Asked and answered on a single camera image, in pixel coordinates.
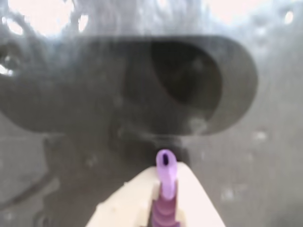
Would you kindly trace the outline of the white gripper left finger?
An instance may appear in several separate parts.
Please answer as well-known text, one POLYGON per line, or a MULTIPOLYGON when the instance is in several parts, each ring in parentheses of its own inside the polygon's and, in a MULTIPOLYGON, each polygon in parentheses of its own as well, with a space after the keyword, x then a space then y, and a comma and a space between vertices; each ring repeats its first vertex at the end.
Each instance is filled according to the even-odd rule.
POLYGON ((159 197, 156 167, 140 172, 99 203, 88 227, 146 227, 153 201, 159 197))

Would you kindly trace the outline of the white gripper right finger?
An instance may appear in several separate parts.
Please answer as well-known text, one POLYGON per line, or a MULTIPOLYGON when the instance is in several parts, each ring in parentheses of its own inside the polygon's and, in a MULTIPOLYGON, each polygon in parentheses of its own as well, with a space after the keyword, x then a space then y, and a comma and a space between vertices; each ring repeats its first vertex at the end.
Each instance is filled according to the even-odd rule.
POLYGON ((181 227, 225 226, 202 184, 183 162, 178 162, 177 185, 176 221, 181 227))

